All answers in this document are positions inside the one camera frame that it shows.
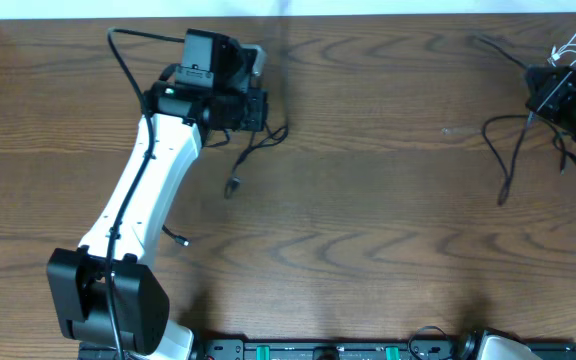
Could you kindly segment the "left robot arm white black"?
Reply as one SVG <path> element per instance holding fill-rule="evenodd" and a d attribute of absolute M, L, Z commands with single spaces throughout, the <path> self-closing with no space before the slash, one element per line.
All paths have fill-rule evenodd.
<path fill-rule="evenodd" d="M 74 250 L 58 248 L 47 279 L 60 330 L 106 359 L 188 359 L 193 332 L 173 321 L 152 267 L 175 194 L 213 131 L 261 132 L 265 51 L 190 29 L 181 60 L 137 94 L 142 116 L 103 212 Z"/>

